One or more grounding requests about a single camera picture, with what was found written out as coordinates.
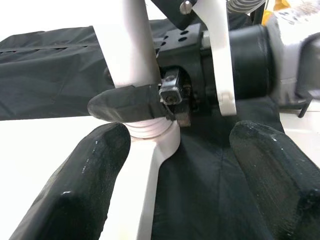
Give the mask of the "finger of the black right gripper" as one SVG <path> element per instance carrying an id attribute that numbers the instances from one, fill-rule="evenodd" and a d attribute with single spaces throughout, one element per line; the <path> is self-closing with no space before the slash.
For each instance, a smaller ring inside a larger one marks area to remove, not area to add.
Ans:
<path id="1" fill-rule="evenodd" d="M 157 84 L 132 85 L 106 90 L 87 105 L 89 114 L 107 122 L 134 123 L 157 118 L 174 120 L 174 114 L 161 103 Z"/>

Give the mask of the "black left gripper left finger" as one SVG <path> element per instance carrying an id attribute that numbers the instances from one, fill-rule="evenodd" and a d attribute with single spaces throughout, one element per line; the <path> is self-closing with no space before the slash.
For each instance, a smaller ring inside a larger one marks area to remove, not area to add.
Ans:
<path id="1" fill-rule="evenodd" d="M 53 172 L 9 240 L 99 240 L 130 147 L 124 124 L 95 128 Z"/>

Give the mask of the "black table cloth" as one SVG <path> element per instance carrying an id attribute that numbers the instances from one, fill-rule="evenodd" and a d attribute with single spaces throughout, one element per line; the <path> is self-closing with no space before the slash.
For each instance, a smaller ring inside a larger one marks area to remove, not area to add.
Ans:
<path id="1" fill-rule="evenodd" d="M 92 27 L 13 35 L 0 48 L 0 121 L 87 116 L 113 88 Z M 230 147 L 239 121 L 283 127 L 269 97 L 239 100 L 237 115 L 200 107 L 159 169 L 151 240 L 273 240 Z"/>

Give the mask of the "white plastic table leg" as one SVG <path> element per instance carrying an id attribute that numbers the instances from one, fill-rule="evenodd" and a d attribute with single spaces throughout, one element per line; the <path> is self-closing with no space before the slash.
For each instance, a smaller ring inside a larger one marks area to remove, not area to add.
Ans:
<path id="1" fill-rule="evenodd" d="M 107 0 L 105 24 L 94 25 L 114 89 L 161 83 L 145 0 Z M 151 139 L 180 136 L 176 122 L 159 117 L 123 122 L 132 137 Z"/>

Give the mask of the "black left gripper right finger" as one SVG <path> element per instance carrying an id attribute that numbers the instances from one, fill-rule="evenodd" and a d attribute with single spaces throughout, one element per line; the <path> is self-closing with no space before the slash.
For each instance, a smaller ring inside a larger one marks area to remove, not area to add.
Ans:
<path id="1" fill-rule="evenodd" d="M 285 133 L 244 120 L 229 135 L 274 240 L 320 240 L 320 168 Z"/>

